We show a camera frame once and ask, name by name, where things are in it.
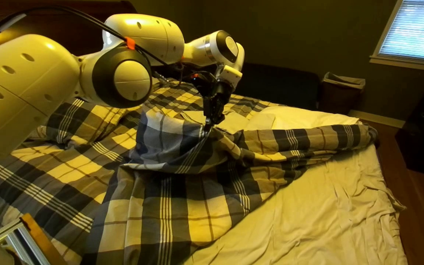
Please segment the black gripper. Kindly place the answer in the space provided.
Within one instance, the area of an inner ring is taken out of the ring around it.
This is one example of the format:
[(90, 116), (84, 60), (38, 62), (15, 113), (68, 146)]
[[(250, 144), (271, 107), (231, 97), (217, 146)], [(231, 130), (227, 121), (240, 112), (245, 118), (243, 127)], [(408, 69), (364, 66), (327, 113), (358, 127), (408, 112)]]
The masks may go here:
[(225, 119), (224, 107), (231, 97), (231, 87), (208, 71), (194, 72), (192, 82), (203, 97), (206, 125), (214, 127), (222, 122)]

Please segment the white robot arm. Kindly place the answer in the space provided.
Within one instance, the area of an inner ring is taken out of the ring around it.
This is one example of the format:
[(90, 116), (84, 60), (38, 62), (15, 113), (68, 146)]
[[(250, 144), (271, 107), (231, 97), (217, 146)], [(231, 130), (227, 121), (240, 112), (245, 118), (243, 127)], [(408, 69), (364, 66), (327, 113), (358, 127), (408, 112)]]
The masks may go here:
[(16, 149), (69, 97), (113, 107), (139, 106), (152, 93), (153, 69), (184, 65), (205, 99), (208, 125), (242, 79), (245, 47), (218, 29), (186, 41), (169, 19), (118, 13), (96, 21), (99, 51), (75, 56), (58, 41), (27, 34), (0, 44), (0, 157)]

